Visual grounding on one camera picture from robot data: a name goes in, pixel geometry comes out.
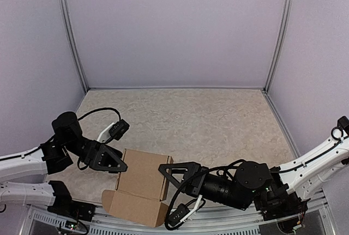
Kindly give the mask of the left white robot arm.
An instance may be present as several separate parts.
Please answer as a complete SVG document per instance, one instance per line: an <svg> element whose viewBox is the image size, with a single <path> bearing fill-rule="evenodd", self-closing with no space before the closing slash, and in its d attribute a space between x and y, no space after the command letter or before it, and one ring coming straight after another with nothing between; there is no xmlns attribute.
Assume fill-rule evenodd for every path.
<svg viewBox="0 0 349 235"><path fill-rule="evenodd" d="M53 122L54 135L48 141L22 153L1 157L1 206L37 204L58 209L66 216L76 211L76 202L61 181L48 183L16 183L14 180L30 175L51 175L73 164L70 154L77 156L79 170L120 173L127 170L122 152L109 146L120 138L130 125L122 118L104 129L97 140L83 136L80 118L68 111Z"/></svg>

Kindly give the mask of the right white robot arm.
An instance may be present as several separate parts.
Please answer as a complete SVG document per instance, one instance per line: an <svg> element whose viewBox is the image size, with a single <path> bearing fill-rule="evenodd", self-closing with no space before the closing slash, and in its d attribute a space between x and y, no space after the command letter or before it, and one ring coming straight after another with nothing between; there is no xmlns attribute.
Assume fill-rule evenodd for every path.
<svg viewBox="0 0 349 235"><path fill-rule="evenodd" d="M267 164L237 160L209 169L196 162L161 164L159 172L179 192L245 210L254 204L265 218L301 213L313 194L348 165L348 118L322 144L293 161Z"/></svg>

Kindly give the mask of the brown cardboard box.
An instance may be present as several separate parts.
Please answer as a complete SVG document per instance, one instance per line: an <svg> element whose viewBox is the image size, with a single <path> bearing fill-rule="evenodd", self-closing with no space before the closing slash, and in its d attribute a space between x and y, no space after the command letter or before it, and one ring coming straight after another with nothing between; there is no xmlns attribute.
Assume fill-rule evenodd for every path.
<svg viewBox="0 0 349 235"><path fill-rule="evenodd" d="M169 181L159 166L173 163L169 155L125 149L123 161L128 169L118 175L116 187L104 190L101 202L104 210L117 218L147 227L159 227L165 222Z"/></svg>

